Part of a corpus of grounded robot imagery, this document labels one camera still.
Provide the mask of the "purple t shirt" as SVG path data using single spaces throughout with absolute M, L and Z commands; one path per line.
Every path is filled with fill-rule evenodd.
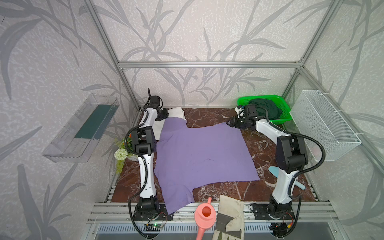
M 189 128 L 181 118 L 165 120 L 154 173 L 171 214 L 194 203 L 195 188 L 260 179 L 241 130 L 226 123 Z

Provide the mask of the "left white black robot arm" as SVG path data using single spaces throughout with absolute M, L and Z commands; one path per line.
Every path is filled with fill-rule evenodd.
M 135 207 L 138 218 L 151 219 L 160 214 L 160 204 L 157 197 L 157 190 L 154 180 L 154 156 L 157 147 L 153 125 L 156 121 L 168 116 L 168 111 L 163 109 L 161 97 L 151 95 L 148 90 L 148 99 L 142 107 L 143 117 L 139 124 L 131 128 L 126 136 L 125 143 L 131 139 L 131 147 L 126 147 L 128 153 L 138 157 L 141 177 L 141 188 L 129 202 L 135 197 L 139 197 L 138 204 Z

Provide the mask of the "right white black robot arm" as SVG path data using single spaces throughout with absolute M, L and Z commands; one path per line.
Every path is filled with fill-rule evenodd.
M 297 178 L 307 172 L 320 167 L 326 158 L 326 150 L 323 145 L 306 135 L 286 131 L 269 119 L 268 110 L 262 116 L 256 105 L 239 105 L 235 108 L 236 117 L 230 118 L 227 125 L 237 129 L 256 130 L 268 137 L 276 144 L 276 163 L 279 168 L 276 187 L 270 197 L 268 214 L 273 219 L 279 219 L 292 208 L 292 200 L 301 198 L 294 196 L 293 189 Z M 321 159 L 310 168 L 305 140 L 313 142 L 321 151 Z

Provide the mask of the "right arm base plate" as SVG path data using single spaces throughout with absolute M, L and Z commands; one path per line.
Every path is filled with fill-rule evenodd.
M 252 203 L 249 206 L 256 220 L 294 220 L 295 214 L 292 208 L 292 203 L 288 204 L 256 204 Z

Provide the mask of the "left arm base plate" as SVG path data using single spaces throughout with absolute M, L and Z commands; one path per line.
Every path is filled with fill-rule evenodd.
M 144 221 L 144 220 L 161 220 L 161 221 L 172 221 L 174 218 L 174 214 L 169 214 L 168 209 L 164 203 L 160 203 L 158 210 L 140 210 L 138 205 L 135 207 L 135 211 L 133 213 L 133 219 L 135 221 Z

